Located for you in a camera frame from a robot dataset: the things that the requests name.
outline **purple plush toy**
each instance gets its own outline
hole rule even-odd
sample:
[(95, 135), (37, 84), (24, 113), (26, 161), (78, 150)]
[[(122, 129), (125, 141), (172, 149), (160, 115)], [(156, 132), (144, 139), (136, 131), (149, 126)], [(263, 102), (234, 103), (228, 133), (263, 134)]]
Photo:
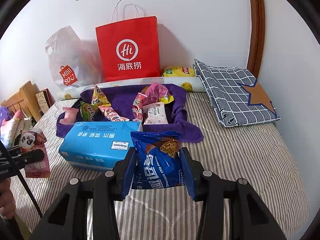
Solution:
[(6, 119), (7, 121), (9, 121), (12, 118), (13, 118), (13, 115), (10, 112), (10, 110), (4, 106), (0, 106), (0, 126), (2, 125), (3, 119)]

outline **star with blue outline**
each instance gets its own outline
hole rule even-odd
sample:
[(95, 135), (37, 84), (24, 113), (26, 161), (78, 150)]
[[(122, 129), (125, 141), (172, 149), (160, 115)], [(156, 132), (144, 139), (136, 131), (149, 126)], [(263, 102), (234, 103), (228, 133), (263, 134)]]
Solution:
[(258, 83), (257, 80), (252, 86), (240, 83), (237, 84), (241, 86), (249, 94), (248, 106), (264, 106), (265, 108), (270, 110), (275, 116), (277, 116), (269, 96), (263, 90), (262, 86)]

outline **white circle logo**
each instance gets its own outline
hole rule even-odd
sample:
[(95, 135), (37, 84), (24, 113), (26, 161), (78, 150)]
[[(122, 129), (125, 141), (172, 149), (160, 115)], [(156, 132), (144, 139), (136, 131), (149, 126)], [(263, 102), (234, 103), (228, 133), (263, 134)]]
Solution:
[(116, 52), (120, 59), (130, 61), (138, 55), (138, 45), (133, 40), (125, 39), (118, 43)]

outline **striped bedsheet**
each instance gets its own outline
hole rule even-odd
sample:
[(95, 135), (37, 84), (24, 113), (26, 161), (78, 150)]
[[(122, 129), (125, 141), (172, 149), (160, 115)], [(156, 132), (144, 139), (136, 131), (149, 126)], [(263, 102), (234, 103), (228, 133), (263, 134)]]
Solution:
[[(56, 102), (36, 125), (48, 139), (46, 148), (52, 174), (49, 179), (26, 181), (42, 212), (71, 178), (85, 181), (100, 174), (73, 168), (58, 153), (62, 139), (55, 136), (56, 120), (62, 107), (72, 106), (75, 101)], [(224, 128), (218, 124), (205, 93), (187, 93), (185, 108), (188, 121), (197, 125), (204, 135), (200, 143), (183, 143), (193, 159), (222, 179), (246, 178), (290, 238), (308, 217), (309, 207), (300, 173), (274, 125)], [(32, 231), (39, 215), (17, 177), (12, 178), (11, 189), (17, 214)], [(130, 190), (123, 202), (115, 202), (120, 239), (195, 239), (201, 208), (202, 203), (193, 202), (185, 187)], [(227, 200), (224, 221), (223, 239), (228, 239)], [(87, 222), (88, 239), (93, 239), (91, 201)]]

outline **white wall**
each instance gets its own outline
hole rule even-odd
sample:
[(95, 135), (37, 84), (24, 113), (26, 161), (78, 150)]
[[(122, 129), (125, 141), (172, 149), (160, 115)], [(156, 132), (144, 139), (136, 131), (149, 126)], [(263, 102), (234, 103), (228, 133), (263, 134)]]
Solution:
[(286, 0), (265, 0), (266, 39), (259, 82), (281, 117), (276, 127), (307, 191), (310, 216), (291, 238), (298, 240), (320, 207), (320, 45)]
[[(95, 27), (109, 23), (118, 0), (31, 0), (0, 40), (0, 102), (31, 80), (39, 89), (58, 87), (48, 70), (46, 40), (71, 25), (96, 47)], [(250, 0), (134, 0), (140, 16), (156, 15), (161, 65), (210, 64), (246, 67), (250, 44)], [(124, 2), (119, 7), (123, 18)], [(133, 16), (132, 6), (125, 8)]]

